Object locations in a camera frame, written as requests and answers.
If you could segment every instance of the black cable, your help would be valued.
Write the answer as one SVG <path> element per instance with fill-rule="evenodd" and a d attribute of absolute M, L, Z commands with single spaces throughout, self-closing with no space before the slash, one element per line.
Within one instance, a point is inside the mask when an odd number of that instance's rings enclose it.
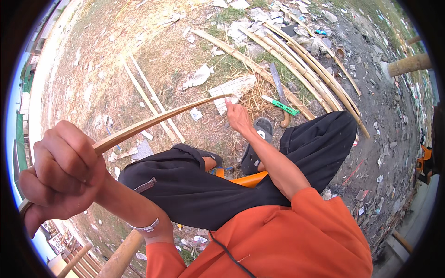
<path fill-rule="evenodd" d="M 227 248 L 222 244 L 222 243 L 220 243 L 219 241 L 217 241 L 214 237 L 213 237 L 213 235 L 212 235 L 212 232 L 209 230 L 209 234 L 210 234 L 210 237 L 212 238 L 212 240 L 216 243 L 216 244 L 218 244 L 219 246 L 221 246 L 223 249 L 224 249 L 224 251 L 227 253 L 227 255 L 229 256 L 229 258 L 234 262 L 234 263 L 236 263 L 236 265 L 237 266 L 239 266 L 244 272 L 246 272 L 247 273 L 247 275 L 249 275 L 250 277 L 252 277 L 252 278 L 256 278 L 256 276 L 255 275 L 253 275 L 247 268 L 245 268 L 242 264 L 240 264 L 233 256 L 232 256 L 232 254 L 230 254 L 230 252 L 229 252 L 229 250 L 227 250 Z"/>

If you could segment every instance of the dirt ground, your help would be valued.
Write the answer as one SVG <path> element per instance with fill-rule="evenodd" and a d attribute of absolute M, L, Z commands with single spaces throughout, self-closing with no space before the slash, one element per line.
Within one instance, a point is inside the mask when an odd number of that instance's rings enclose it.
<path fill-rule="evenodd" d="M 270 4 L 270 1 L 263 0 L 248 2 L 251 3 L 250 8 L 261 7 L 264 11 L 268 10 L 267 5 Z M 87 0 L 74 10 L 70 24 L 56 26 L 63 28 L 63 32 L 58 41 L 59 50 L 55 53 L 54 64 L 57 66 L 46 73 L 46 82 L 44 88 L 41 88 L 42 133 L 58 121 L 68 120 L 97 141 L 108 136 L 107 128 L 110 133 L 114 133 L 153 115 L 147 106 L 140 105 L 143 100 L 122 66 L 119 54 L 124 55 L 130 70 L 148 93 L 130 61 L 129 53 L 134 55 L 166 109 L 208 97 L 208 89 L 250 73 L 230 55 L 212 57 L 212 45 L 206 40 L 195 36 L 196 41 L 191 44 L 182 36 L 183 30 L 191 26 L 225 40 L 224 30 L 219 30 L 216 23 L 229 24 L 237 17 L 245 16 L 245 13 L 230 13 L 209 5 L 207 0 L 153 0 L 140 7 L 137 6 L 140 3 L 137 0 L 130 1 L 125 6 L 126 3 L 125 0 Z M 283 3 L 289 4 L 291 8 L 295 6 L 289 1 Z M 414 163 L 419 155 L 419 132 L 423 128 L 429 134 L 433 112 L 427 71 L 405 74 L 397 77 L 394 82 L 386 79 L 381 63 L 391 63 L 423 50 L 420 44 L 411 47 L 406 45 L 405 40 L 414 36 L 415 32 L 401 8 L 389 0 L 335 0 L 331 3 L 319 0 L 312 1 L 308 9 L 312 15 L 318 15 L 317 21 L 312 21 L 310 16 L 308 21 L 314 24 L 323 23 L 332 29 L 332 35 L 328 38 L 333 48 L 339 44 L 344 46 L 345 67 L 355 65 L 356 68 L 349 72 L 362 92 L 361 97 L 354 91 L 351 83 L 342 77 L 340 68 L 331 58 L 317 56 L 326 68 L 332 67 L 336 79 L 361 111 L 363 123 L 371 135 L 371 139 L 366 140 L 361 131 L 358 131 L 358 145 L 352 148 L 327 189 L 342 197 L 362 228 L 374 260 L 377 260 L 383 248 L 382 242 L 409 209 L 419 186 L 413 178 Z M 326 21 L 321 16 L 322 10 L 335 14 L 339 22 L 331 24 Z M 186 16 L 167 26 L 159 24 L 175 12 Z M 74 66 L 78 52 L 81 54 L 79 64 Z M 253 58 L 257 62 L 266 63 L 274 60 L 265 53 Z M 214 66 L 215 73 L 203 85 L 182 91 L 183 82 L 190 79 L 204 63 Z M 282 81 L 285 84 L 288 81 L 295 83 L 299 89 L 297 97 L 314 115 L 323 115 L 325 111 L 295 77 L 286 73 L 282 66 L 277 64 L 277 67 L 282 74 Z M 277 93 L 261 77 L 257 76 L 257 81 L 255 88 L 241 101 L 248 107 L 252 119 L 271 119 L 275 124 L 273 145 L 278 147 L 283 133 L 283 129 L 279 127 L 282 112 L 260 97 L 262 94 L 276 97 Z M 85 92 L 88 89 L 92 90 L 86 101 Z M 400 117 L 398 107 L 401 117 L 405 115 L 406 121 Z M 226 170 L 228 178 L 240 177 L 239 159 L 247 143 L 237 132 L 232 131 L 227 118 L 219 115 L 213 103 L 202 105 L 198 109 L 203 114 L 198 121 L 194 121 L 189 113 L 180 114 L 172 120 L 188 144 L 222 155 L 224 167 L 230 168 Z M 104 116 L 112 117 L 112 126 L 104 123 Z M 304 122 L 304 116 L 299 115 L 292 118 L 290 126 Z M 154 153 L 167 150 L 173 143 L 180 142 L 178 138 L 171 141 L 160 125 L 147 131 L 154 136 L 149 141 Z M 119 155 L 139 145 L 144 139 L 139 134 L 126 140 L 119 144 L 121 150 L 115 147 L 106 152 L 105 160 L 112 151 Z M 397 142 L 393 149 L 388 146 L 385 148 L 393 142 Z M 425 145 L 429 143 L 430 138 L 427 136 Z M 377 164 L 379 158 L 382 158 L 380 167 Z M 116 162 L 107 161 L 107 168 L 116 177 L 115 167 L 123 169 L 130 162 L 130 156 Z M 376 179 L 380 175 L 383 175 L 383 182 L 379 184 Z M 360 190 L 368 190 L 363 202 L 355 199 Z M 380 213 L 377 213 L 381 197 L 384 202 Z M 361 207 L 364 213 L 359 215 Z M 124 221 L 95 204 L 86 212 L 65 223 L 82 237 L 78 239 L 80 242 L 93 242 L 93 254 L 103 264 L 120 245 L 121 240 L 125 239 L 130 228 Z M 187 264 L 208 243 L 199 245 L 193 242 L 195 235 L 208 238 L 206 231 L 190 227 L 179 230 L 175 227 L 175 242 L 182 248 L 180 254 Z M 140 252 L 145 253 L 145 246 L 141 247 Z M 143 277 L 145 266 L 145 261 L 135 258 L 125 276 Z"/>

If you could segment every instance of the orange chair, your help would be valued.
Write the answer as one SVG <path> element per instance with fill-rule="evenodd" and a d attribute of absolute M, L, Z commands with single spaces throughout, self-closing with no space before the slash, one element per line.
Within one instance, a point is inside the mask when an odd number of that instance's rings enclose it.
<path fill-rule="evenodd" d="M 224 178 L 224 169 L 216 169 L 216 176 Z M 245 187 L 255 187 L 265 176 L 267 176 L 267 171 L 262 171 L 246 177 L 236 178 L 230 181 Z"/>
<path fill-rule="evenodd" d="M 423 165 L 424 165 L 424 163 L 425 163 L 425 160 L 430 159 L 430 158 L 431 158 L 431 153 L 432 153 L 432 150 L 427 149 L 424 145 L 421 145 L 421 146 L 422 146 L 422 149 L 423 149 L 423 151 L 424 151 L 424 155 L 423 155 L 422 158 L 418 158 L 418 159 L 417 159 L 417 167 L 416 167 L 416 170 L 419 171 L 419 172 L 422 172 L 422 171 L 423 171 Z"/>

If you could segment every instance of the left hand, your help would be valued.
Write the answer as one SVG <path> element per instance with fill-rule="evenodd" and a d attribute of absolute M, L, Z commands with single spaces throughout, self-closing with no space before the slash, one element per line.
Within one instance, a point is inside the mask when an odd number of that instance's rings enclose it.
<path fill-rule="evenodd" d="M 59 122 L 34 145 L 34 166 L 20 173 L 19 185 L 33 204 L 24 216 L 29 236 L 49 219 L 68 219 L 86 210 L 104 184 L 104 158 L 94 141 L 75 125 Z"/>

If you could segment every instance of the forearm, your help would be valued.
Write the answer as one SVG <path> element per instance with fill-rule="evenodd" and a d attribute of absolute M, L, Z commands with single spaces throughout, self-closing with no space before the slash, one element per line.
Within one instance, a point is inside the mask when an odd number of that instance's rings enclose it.
<path fill-rule="evenodd" d="M 269 173 L 272 182 L 289 200 L 299 190 L 311 187 L 301 170 L 271 144 L 262 139 L 254 128 L 242 132 Z"/>
<path fill-rule="evenodd" d="M 146 241 L 150 238 L 162 238 L 161 242 L 173 243 L 173 227 L 167 214 L 155 203 L 116 181 L 111 175 L 105 178 L 105 184 L 94 201 L 134 227 L 147 227 L 159 218 L 159 224 L 153 231 L 142 231 L 141 234 Z"/>

